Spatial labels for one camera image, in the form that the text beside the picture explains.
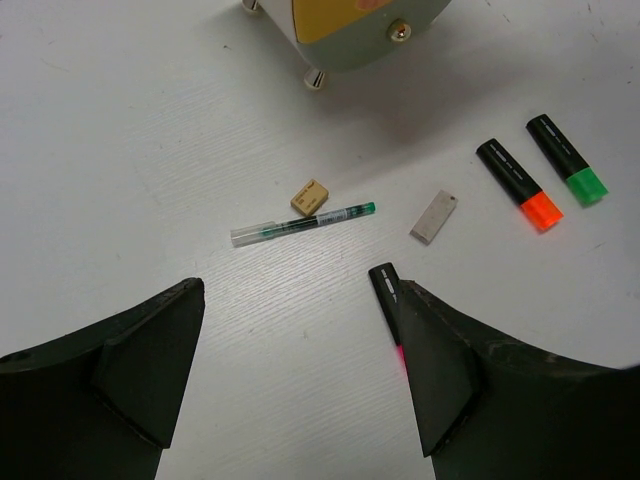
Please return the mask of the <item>green clear pen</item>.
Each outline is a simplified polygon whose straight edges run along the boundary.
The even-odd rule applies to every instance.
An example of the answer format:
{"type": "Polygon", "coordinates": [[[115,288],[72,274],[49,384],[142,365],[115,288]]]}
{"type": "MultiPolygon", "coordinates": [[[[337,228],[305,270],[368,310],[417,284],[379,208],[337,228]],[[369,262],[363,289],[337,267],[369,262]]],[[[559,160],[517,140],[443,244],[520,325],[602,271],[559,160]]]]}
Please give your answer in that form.
{"type": "Polygon", "coordinates": [[[375,212],[375,203],[368,202],[296,220],[281,223],[266,222],[232,230],[230,238],[232,245],[235,248],[239,248],[351,219],[361,218],[372,215],[375,212]]]}

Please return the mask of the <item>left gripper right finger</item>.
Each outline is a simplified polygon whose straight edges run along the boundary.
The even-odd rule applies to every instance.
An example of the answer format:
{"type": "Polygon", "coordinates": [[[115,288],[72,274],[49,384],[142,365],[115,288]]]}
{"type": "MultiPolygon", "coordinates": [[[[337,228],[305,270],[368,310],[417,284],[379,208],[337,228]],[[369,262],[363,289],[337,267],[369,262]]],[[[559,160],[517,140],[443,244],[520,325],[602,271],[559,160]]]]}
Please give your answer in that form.
{"type": "Polygon", "coordinates": [[[401,283],[423,454],[439,479],[635,479],[639,370],[529,345],[401,283]]]}

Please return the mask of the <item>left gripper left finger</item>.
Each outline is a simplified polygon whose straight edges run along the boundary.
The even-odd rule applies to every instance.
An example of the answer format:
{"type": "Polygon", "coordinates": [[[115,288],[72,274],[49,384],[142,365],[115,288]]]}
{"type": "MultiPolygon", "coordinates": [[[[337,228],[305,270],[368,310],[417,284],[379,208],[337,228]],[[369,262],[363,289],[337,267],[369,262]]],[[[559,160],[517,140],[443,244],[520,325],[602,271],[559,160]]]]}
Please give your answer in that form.
{"type": "Polygon", "coordinates": [[[4,479],[153,479],[169,449],[205,311],[187,278],[1,359],[4,479]]]}

